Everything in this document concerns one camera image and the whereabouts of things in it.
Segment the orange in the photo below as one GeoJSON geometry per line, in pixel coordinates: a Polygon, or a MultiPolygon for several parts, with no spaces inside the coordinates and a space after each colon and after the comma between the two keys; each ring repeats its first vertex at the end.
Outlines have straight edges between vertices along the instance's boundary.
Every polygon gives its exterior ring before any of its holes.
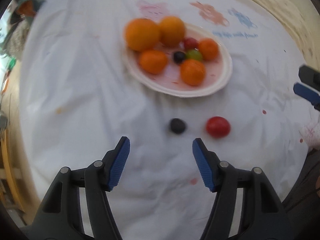
{"type": "Polygon", "coordinates": [[[124,38],[130,49],[152,49],[160,40],[159,26],[149,19],[133,19],[124,30],[124,38]]]}
{"type": "Polygon", "coordinates": [[[162,18],[159,23],[162,44],[168,47],[176,47],[183,40],[186,27],[183,21],[175,16],[162,18]]]}
{"type": "Polygon", "coordinates": [[[151,74],[161,73],[168,63],[167,55],[159,50],[146,50],[139,56],[140,67],[151,74]]]}
{"type": "Polygon", "coordinates": [[[205,78],[205,66],[195,59],[187,59],[180,65],[181,79],[190,86],[198,86],[205,78]]]}
{"type": "Polygon", "coordinates": [[[213,39],[202,39],[199,41],[198,47],[204,60],[213,60],[219,54],[219,46],[213,39]]]}

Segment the white cloth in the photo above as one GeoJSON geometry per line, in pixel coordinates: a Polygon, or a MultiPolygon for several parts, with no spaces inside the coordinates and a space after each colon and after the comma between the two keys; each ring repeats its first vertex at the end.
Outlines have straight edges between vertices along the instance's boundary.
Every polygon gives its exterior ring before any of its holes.
{"type": "MultiPolygon", "coordinates": [[[[214,194],[192,155],[197,137],[236,168],[260,166],[283,200],[308,150],[299,125],[319,117],[292,91],[303,63],[282,25],[250,0],[46,0],[28,36],[20,83],[22,136],[39,197],[61,167],[87,167],[127,136],[131,153],[108,194],[124,240],[200,238],[214,194]],[[210,6],[201,16],[191,2],[213,6],[223,21],[210,6]],[[161,5],[148,10],[146,3],[161,5]],[[127,72],[125,24],[168,11],[222,38],[233,60],[223,90],[176,98],[127,72]],[[217,115],[232,126],[219,140],[204,131],[217,115]],[[168,130],[175,117],[188,125],[182,135],[168,130]]],[[[86,214],[84,222],[88,228],[86,214]]]]}

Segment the screw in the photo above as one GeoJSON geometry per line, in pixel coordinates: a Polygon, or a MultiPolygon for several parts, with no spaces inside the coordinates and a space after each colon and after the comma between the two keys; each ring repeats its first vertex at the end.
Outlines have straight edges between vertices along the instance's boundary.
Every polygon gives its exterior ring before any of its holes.
{"type": "Polygon", "coordinates": [[[61,170],[60,170],[60,172],[61,173],[67,173],[69,171],[69,168],[68,167],[63,167],[63,168],[61,168],[61,170]]]}
{"type": "Polygon", "coordinates": [[[95,166],[95,167],[101,167],[102,166],[102,161],[95,161],[94,163],[93,163],[93,165],[95,166]]]}
{"type": "Polygon", "coordinates": [[[223,167],[223,168],[226,168],[226,167],[229,166],[229,163],[226,162],[226,161],[222,161],[222,162],[220,162],[220,166],[223,167]]]}
{"type": "Polygon", "coordinates": [[[253,168],[253,171],[257,174],[261,174],[262,173],[262,169],[260,169],[259,167],[255,167],[253,168]]]}

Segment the red cherry tomato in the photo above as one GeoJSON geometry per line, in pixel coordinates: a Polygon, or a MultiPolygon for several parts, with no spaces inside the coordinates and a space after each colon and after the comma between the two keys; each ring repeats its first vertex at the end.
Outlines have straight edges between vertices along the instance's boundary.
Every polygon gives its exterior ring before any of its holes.
{"type": "Polygon", "coordinates": [[[222,138],[230,133],[231,125],[225,118],[215,116],[207,121],[206,130],[212,137],[222,138]]]}
{"type": "Polygon", "coordinates": [[[185,51],[190,49],[197,49],[199,46],[199,42],[194,38],[185,38],[183,40],[183,47],[185,51]]]}

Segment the dark berry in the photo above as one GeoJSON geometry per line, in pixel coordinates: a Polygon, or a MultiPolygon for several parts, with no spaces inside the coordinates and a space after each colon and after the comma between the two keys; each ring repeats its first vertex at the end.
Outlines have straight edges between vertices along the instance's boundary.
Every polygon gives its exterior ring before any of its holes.
{"type": "Polygon", "coordinates": [[[186,54],[182,51],[176,51],[173,53],[173,61],[176,64],[181,64],[186,59],[186,54]]]}
{"type": "Polygon", "coordinates": [[[179,118],[173,118],[170,121],[170,129],[175,134],[181,134],[185,131],[186,124],[185,124],[185,122],[183,122],[183,120],[181,120],[179,118]]]}

